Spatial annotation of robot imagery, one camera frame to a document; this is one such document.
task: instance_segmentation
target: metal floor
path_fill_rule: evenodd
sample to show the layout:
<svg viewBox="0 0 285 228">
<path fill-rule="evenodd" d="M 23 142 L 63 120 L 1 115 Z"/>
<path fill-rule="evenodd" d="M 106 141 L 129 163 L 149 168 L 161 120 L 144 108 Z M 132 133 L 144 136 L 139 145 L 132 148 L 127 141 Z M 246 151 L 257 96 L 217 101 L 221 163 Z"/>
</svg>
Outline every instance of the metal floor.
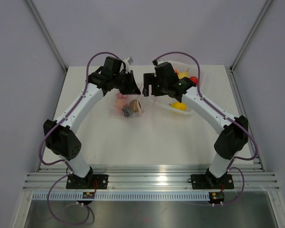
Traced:
<svg viewBox="0 0 285 228">
<path fill-rule="evenodd" d="M 226 202 L 236 197 L 226 192 Z M 80 222 L 86 210 L 73 201 L 51 201 L 54 213 L 64 221 Z M 94 214 L 83 228 L 276 228 L 277 223 L 266 192 L 244 192 L 235 204 L 211 207 L 207 202 L 180 201 L 94 201 L 89 205 Z M 44 200 L 33 200 L 25 228 L 65 228 L 51 217 Z"/>
</svg>

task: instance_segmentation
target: gray wall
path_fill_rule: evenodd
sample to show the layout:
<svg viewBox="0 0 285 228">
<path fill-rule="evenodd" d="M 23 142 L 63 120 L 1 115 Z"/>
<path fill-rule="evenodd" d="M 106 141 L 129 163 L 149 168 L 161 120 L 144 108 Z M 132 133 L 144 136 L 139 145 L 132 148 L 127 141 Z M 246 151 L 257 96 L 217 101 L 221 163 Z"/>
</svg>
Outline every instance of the gray wall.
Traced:
<svg viewBox="0 0 285 228">
<path fill-rule="evenodd" d="M 261 157 L 285 199 L 285 0 L 273 3 L 236 76 Z"/>
<path fill-rule="evenodd" d="M 22 0 L 0 0 L 0 228 L 8 227 L 63 73 Z"/>
<path fill-rule="evenodd" d="M 99 51 L 143 65 L 168 51 L 230 66 L 265 0 L 34 0 L 68 66 Z M 187 58 L 174 58 L 189 62 Z M 102 64 L 97 58 L 95 64 Z"/>
</svg>

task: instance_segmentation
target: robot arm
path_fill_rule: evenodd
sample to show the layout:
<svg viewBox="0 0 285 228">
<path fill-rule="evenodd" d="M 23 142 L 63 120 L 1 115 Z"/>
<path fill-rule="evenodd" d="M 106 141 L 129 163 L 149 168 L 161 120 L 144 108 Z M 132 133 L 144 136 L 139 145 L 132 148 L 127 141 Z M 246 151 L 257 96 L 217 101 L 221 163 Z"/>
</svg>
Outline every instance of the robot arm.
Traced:
<svg viewBox="0 0 285 228">
<path fill-rule="evenodd" d="M 227 173 L 227 167 L 230 160 L 240 151 L 248 142 L 248 136 L 241 129 L 230 122 L 227 117 L 235 120 L 238 124 L 248 129 L 248 121 L 244 116 L 236 118 L 234 115 L 227 113 L 214 102 L 199 96 L 196 84 L 189 78 L 179 79 L 174 69 L 168 61 L 161 61 L 155 66 L 155 74 L 144 74 L 144 96 L 149 94 L 149 85 L 152 87 L 152 95 L 168 95 L 179 102 L 183 102 L 192 110 L 196 111 L 203 117 L 218 133 L 219 137 L 214 144 L 217 152 L 212 164 L 206 171 L 206 179 L 213 186 Z M 219 115 L 211 108 L 204 99 L 207 99 L 213 106 L 225 114 Z"/>
<path fill-rule="evenodd" d="M 123 95 L 140 94 L 133 72 L 129 70 L 131 63 L 132 58 L 126 58 L 122 61 L 107 57 L 104 66 L 89 75 L 86 93 L 79 94 L 75 101 L 56 120 L 46 120 L 43 125 L 44 134 L 46 135 L 56 123 L 65 119 L 46 139 L 46 146 L 53 153 L 66 159 L 73 169 L 74 175 L 79 178 L 86 178 L 88 173 L 93 175 L 93 170 L 79 154 L 81 142 L 76 137 L 76 132 L 92 107 L 113 88 L 119 89 Z M 71 114 L 66 118 L 66 114 L 70 111 Z"/>
</svg>

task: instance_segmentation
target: yellow fruit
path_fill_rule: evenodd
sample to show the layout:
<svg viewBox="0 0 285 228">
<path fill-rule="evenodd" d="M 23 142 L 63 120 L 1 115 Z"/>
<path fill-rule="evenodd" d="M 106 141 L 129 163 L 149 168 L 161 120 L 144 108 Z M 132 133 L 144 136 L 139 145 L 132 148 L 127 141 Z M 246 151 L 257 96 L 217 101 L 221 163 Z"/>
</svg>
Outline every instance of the yellow fruit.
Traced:
<svg viewBox="0 0 285 228">
<path fill-rule="evenodd" d="M 189 77 L 189 73 L 187 71 L 181 72 L 177 75 L 179 79 L 182 79 L 183 77 Z"/>
<path fill-rule="evenodd" d="M 182 110 L 182 111 L 185 111 L 187 108 L 184 103 L 180 103 L 180 102 L 175 102 L 175 103 L 171 104 L 171 107 Z"/>
</svg>

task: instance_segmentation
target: white basket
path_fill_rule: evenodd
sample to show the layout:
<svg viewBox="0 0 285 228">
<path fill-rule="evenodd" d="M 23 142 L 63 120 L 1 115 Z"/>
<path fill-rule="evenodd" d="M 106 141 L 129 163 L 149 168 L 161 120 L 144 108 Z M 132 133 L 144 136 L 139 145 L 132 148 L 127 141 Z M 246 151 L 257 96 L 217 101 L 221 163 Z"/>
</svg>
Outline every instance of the white basket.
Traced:
<svg viewBox="0 0 285 228">
<path fill-rule="evenodd" d="M 158 60 L 158 64 L 163 63 L 163 62 L 167 62 L 167 60 L 164 59 L 160 59 Z M 173 66 L 174 70 L 177 70 L 179 73 L 184 72 L 184 71 L 188 71 L 190 77 L 195 76 L 198 77 L 198 70 L 196 66 L 191 66 L 191 65 L 187 65 L 184 63 L 180 63 L 180 62 L 176 62 L 176 61 L 168 61 L 169 63 L 171 63 L 171 65 Z M 203 78 L 204 78 L 205 74 L 201 71 L 200 72 L 200 82 L 199 85 L 202 84 Z M 154 102 L 154 96 L 149 96 L 149 99 L 151 102 Z M 155 105 L 168 109 L 170 111 L 173 111 L 175 113 L 180 113 L 183 115 L 191 115 L 193 113 L 193 110 L 190 108 L 186 108 L 185 111 L 177 109 L 177 108 L 172 108 L 171 104 L 177 102 L 176 99 L 171 98 L 167 95 L 165 96 L 158 96 L 156 97 L 156 102 L 154 103 Z"/>
</svg>

